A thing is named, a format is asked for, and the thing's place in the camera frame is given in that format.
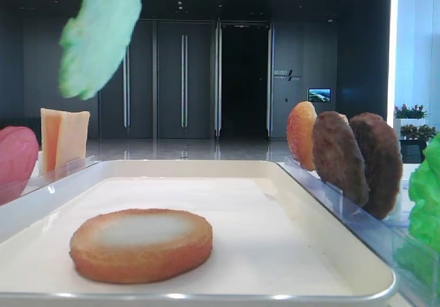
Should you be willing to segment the green lettuce leaf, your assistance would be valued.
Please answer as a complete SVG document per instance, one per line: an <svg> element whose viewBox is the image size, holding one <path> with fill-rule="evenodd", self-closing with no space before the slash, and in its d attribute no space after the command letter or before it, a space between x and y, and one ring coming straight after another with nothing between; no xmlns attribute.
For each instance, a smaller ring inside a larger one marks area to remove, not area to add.
<svg viewBox="0 0 440 307"><path fill-rule="evenodd" d="M82 0L63 28L59 89L64 98L94 97L122 62L142 0Z"/></svg>
<svg viewBox="0 0 440 307"><path fill-rule="evenodd" d="M421 165L411 174L409 199L414 206L405 242L395 254L397 263L418 280L439 291L439 136L424 149Z"/></svg>

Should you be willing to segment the bun slice on tray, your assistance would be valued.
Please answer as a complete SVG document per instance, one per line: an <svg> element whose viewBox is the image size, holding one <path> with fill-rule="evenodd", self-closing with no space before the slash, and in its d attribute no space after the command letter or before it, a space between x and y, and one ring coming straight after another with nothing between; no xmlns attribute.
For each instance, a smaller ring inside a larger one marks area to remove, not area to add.
<svg viewBox="0 0 440 307"><path fill-rule="evenodd" d="M112 284L167 280L202 265L213 247L212 225L174 209L124 209L86 220L72 235L77 273Z"/></svg>

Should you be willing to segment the white metal tray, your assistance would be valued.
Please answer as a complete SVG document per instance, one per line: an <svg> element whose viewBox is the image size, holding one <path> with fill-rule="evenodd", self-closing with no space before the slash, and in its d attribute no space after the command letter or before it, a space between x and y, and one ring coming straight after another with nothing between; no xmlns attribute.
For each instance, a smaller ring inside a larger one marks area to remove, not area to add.
<svg viewBox="0 0 440 307"><path fill-rule="evenodd" d="M69 240L87 219L184 209L213 228L199 268L156 284L80 277ZM2 306L386 306L392 268L278 164L101 161L1 207Z"/></svg>

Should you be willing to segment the inner golden bun top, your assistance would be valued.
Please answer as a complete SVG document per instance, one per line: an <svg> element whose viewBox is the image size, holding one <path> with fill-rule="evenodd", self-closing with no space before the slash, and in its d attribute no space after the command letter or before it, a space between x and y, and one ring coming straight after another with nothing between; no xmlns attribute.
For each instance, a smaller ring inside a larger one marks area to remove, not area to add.
<svg viewBox="0 0 440 307"><path fill-rule="evenodd" d="M308 171L315 170L313 161L313 139L317 114L311 102L299 102L287 119L287 143L293 158Z"/></svg>

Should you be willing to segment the outer orange cheese slice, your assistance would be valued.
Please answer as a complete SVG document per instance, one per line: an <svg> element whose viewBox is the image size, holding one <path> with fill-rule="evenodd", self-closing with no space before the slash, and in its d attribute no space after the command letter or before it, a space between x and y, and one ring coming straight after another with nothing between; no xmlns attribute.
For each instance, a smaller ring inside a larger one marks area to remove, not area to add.
<svg viewBox="0 0 440 307"><path fill-rule="evenodd" d="M42 170L44 173L56 168L56 150L62 114L62 111L41 108Z"/></svg>

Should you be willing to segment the inner pale cheese slice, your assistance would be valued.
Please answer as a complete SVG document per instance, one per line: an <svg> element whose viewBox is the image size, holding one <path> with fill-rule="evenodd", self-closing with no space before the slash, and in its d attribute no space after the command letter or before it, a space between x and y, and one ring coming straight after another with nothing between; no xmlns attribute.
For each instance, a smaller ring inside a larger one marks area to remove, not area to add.
<svg viewBox="0 0 440 307"><path fill-rule="evenodd" d="M89 118L89 111L60 112L56 168L61 168L70 161L85 158Z"/></svg>

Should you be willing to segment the outer brown meat patty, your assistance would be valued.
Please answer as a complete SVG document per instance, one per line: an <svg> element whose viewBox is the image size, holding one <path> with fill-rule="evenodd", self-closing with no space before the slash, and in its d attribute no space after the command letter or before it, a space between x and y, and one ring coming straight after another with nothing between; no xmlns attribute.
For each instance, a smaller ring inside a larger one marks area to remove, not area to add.
<svg viewBox="0 0 440 307"><path fill-rule="evenodd" d="M403 161L398 136L374 113L356 115L349 125L365 162L369 195L363 209L381 220L391 213L399 194Z"/></svg>

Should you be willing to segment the wall display screen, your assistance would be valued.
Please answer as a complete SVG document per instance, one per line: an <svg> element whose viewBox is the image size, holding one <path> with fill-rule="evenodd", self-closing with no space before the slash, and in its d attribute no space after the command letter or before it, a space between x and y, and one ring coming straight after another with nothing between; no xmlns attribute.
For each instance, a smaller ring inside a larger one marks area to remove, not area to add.
<svg viewBox="0 0 440 307"><path fill-rule="evenodd" d="M309 102L324 102L331 101L331 89L308 89Z"/></svg>

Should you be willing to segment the inner brown meat patty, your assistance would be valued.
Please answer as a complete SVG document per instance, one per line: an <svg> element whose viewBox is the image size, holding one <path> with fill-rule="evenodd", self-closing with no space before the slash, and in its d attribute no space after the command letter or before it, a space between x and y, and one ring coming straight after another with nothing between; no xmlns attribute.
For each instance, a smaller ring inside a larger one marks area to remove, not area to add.
<svg viewBox="0 0 440 307"><path fill-rule="evenodd" d="M319 114L312 130L313 162L321 180L343 192L352 203L369 201L365 162L345 116L335 111Z"/></svg>

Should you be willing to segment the clear left rail strip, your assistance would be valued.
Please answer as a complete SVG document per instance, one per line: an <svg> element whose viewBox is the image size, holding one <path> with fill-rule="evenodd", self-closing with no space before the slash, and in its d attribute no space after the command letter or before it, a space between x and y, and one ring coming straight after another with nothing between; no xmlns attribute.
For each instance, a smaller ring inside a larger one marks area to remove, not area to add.
<svg viewBox="0 0 440 307"><path fill-rule="evenodd" d="M53 184L54 182L68 177L69 175L84 170L97 163L94 156L85 159L76 159L67 163L66 166L57 168L51 172L30 177L28 180L10 183L1 187L1 205L14 201L25 194L33 192L39 188Z"/></svg>

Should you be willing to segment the brown meat patty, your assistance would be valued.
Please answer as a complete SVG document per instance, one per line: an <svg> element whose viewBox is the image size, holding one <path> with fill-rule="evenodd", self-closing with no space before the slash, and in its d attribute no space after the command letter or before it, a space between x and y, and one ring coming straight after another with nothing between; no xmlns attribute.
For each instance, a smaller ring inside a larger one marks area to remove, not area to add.
<svg viewBox="0 0 440 307"><path fill-rule="evenodd" d="M345 116L335 111L319 114L312 130L313 162L321 180L343 192L352 203L369 201L365 162Z"/></svg>
<svg viewBox="0 0 440 307"><path fill-rule="evenodd" d="M381 220L391 213L399 194L403 161L398 136L374 113L356 115L349 125L365 162L369 195L363 209Z"/></svg>

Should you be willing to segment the outer red tomato slice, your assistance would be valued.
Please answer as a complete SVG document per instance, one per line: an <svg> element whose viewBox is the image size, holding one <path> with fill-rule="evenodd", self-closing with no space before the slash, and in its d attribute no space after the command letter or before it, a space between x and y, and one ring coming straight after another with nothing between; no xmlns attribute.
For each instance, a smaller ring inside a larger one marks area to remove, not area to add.
<svg viewBox="0 0 440 307"><path fill-rule="evenodd" d="M38 155L39 143L30 128L8 126L1 129L1 187L27 181Z"/></svg>

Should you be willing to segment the clear right rail strip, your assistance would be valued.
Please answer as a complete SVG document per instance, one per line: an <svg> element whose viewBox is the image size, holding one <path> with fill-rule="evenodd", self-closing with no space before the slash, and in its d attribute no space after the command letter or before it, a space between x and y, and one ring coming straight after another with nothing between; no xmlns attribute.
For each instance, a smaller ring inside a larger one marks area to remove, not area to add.
<svg viewBox="0 0 440 307"><path fill-rule="evenodd" d="M346 200L338 188L323 183L315 172L303 170L291 157L279 165L392 266L399 278L399 294L410 306L439 305L439 253L409 233L414 203L408 196L408 184L417 164L404 165L397 203L383 220Z"/></svg>

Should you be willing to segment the clear rail strip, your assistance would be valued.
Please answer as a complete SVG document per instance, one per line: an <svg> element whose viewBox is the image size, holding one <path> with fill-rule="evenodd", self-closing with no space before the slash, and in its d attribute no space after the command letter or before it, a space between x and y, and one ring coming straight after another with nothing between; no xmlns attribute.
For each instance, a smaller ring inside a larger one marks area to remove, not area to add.
<svg viewBox="0 0 440 307"><path fill-rule="evenodd" d="M346 200L338 188L323 183L315 172L303 170L291 157L279 165L392 266L399 278L399 294L410 306L439 305L439 253L409 233L414 203L408 196L408 184L417 164L404 165L397 203L383 220Z"/></svg>
<svg viewBox="0 0 440 307"><path fill-rule="evenodd" d="M85 159L76 159L67 163L66 166L57 168L51 172L30 177L28 180L10 183L1 187L1 205L14 201L25 194L33 192L39 188L53 184L54 182L68 177L69 175L84 170L97 163L94 156Z"/></svg>

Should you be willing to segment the green lettuce leaf in rack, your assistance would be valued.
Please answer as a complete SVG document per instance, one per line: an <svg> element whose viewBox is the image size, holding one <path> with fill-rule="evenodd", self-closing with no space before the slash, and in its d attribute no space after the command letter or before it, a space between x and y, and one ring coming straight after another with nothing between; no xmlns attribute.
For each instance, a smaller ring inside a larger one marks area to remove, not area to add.
<svg viewBox="0 0 440 307"><path fill-rule="evenodd" d="M439 136L424 149L421 165L411 174L409 199L414 206L405 242L395 254L397 263L418 280L439 291Z"/></svg>

